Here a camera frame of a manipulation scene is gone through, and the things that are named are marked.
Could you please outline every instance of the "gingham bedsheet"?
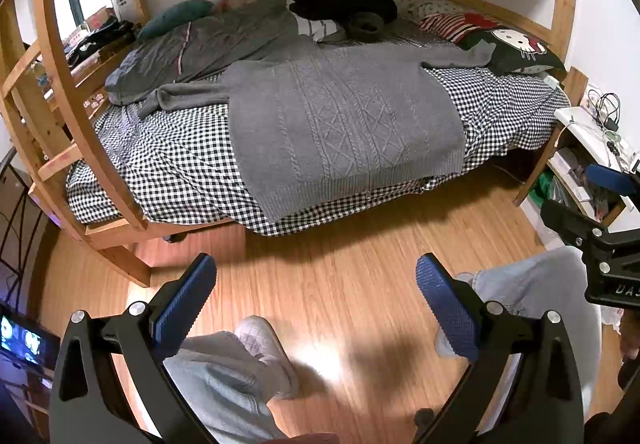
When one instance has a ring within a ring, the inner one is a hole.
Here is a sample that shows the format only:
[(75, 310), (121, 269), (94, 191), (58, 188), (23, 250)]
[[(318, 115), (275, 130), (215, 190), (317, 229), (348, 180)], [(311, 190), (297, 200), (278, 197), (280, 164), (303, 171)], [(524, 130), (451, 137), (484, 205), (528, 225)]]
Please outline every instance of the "gingham bedsheet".
[[(424, 33), (394, 35), (395, 43), (428, 46)], [(462, 172), (423, 178), (320, 204), (270, 224), (242, 182), (229, 139), (226, 104), (157, 112), (140, 121), (141, 103), (109, 106), (96, 121), (101, 143), (146, 218), (191, 225), (230, 217), (266, 236), (295, 233), (377, 206), (409, 193), (423, 193), (471, 171), (511, 148), (536, 150), (550, 137), (556, 108), (569, 106), (559, 90), (539, 78), (488, 69), (435, 69), (463, 123)], [(84, 161), (66, 180), (69, 206), (83, 224), (119, 218), (111, 199)]]

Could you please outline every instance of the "red striped pillow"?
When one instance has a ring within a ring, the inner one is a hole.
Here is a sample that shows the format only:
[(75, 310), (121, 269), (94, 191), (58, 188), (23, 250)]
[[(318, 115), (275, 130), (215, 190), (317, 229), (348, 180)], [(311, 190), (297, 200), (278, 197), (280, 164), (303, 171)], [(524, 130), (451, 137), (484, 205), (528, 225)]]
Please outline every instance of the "red striped pillow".
[(420, 22), (420, 28), (440, 36), (446, 40), (458, 43), (473, 30), (489, 30), (502, 24), (491, 16), (474, 12), (444, 14), (437, 12), (430, 14)]

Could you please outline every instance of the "wooden bed frame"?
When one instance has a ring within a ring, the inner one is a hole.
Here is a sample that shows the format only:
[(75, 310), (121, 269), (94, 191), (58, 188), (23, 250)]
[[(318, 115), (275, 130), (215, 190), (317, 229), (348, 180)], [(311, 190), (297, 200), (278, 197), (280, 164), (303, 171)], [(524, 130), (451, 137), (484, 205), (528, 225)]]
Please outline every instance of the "wooden bed frame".
[[(538, 36), (564, 60), (574, 21), (575, 0), (556, 0), (551, 29), (482, 0), (452, 1), (491, 14)], [(140, 22), (145, 23), (144, 0), (134, 2)], [(124, 179), (109, 160), (83, 106), (85, 100), (100, 91), (106, 77), (117, 68), (128, 50), (117, 52), (81, 79), (75, 78), (68, 68), (58, 33), (54, 0), (34, 0), (33, 3), (38, 38), (25, 49), (14, 0), (0, 2), (0, 112), (33, 180), (30, 193), (68, 234), (97, 251), (123, 276), (140, 286), (149, 286), (149, 266), (123, 244), (208, 228), (230, 220), (194, 226), (146, 220)], [(53, 90), (49, 102), (43, 99), (35, 77), (28, 71), (39, 57)], [(65, 125), (72, 140), (63, 130)], [(81, 159), (91, 167), (100, 186), (119, 210), (121, 219), (90, 226), (76, 220), (66, 202), (64, 170)]]

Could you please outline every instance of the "jeans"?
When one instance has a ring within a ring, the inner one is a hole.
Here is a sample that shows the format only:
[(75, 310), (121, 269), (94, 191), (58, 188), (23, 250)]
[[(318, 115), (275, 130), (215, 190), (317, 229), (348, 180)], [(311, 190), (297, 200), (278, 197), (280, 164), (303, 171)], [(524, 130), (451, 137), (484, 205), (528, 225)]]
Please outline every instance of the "jeans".
[[(472, 287), (482, 300), (499, 301), (511, 313), (535, 318), (547, 310), (560, 313), (574, 350), (586, 413), (598, 377), (602, 333), (599, 307), (584, 299), (587, 279), (580, 256), (573, 247), (561, 247), (515, 264), (479, 271)], [(489, 429), (500, 413), (517, 362), (518, 356), (510, 358), (498, 386), (497, 405), (488, 411), (481, 432)], [(276, 392), (276, 378), (282, 370), (277, 369), (277, 363), (265, 364), (254, 358), (234, 334), (217, 332), (188, 338), (164, 366), (220, 444), (287, 437), (266, 405)], [(151, 421), (145, 421), (153, 432)]]
[[(220, 444), (287, 438), (267, 408), (276, 393), (278, 366), (254, 358), (231, 332), (188, 338), (164, 360), (178, 391)], [(148, 416), (145, 422), (158, 434)]]

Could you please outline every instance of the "wooden floor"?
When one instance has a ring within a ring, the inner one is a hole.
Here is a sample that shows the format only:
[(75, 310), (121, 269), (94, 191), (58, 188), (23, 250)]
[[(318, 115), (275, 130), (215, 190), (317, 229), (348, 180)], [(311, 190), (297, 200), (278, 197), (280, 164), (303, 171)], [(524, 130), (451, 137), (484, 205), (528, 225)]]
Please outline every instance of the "wooden floor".
[[(238, 224), (169, 245), (133, 248), (154, 266), (142, 289), (61, 236), (47, 275), (41, 322), (63, 334), (70, 314), (122, 312), (180, 276), (200, 252), (218, 262), (218, 284), (191, 335), (233, 330), (257, 314), (275, 326), (302, 377), (303, 398), (272, 402), (289, 435), (335, 431), (343, 443), (411, 442), (418, 408), (439, 408), (464, 369), (433, 349), (436, 321), (415, 285), (415, 261), (433, 251), (452, 274), (508, 264), (544, 251), (516, 188), (482, 167), (422, 196), (407, 196), (303, 233), (267, 238)], [(616, 335), (605, 331), (594, 409), (620, 398)], [(134, 391), (122, 362), (126, 391)]]

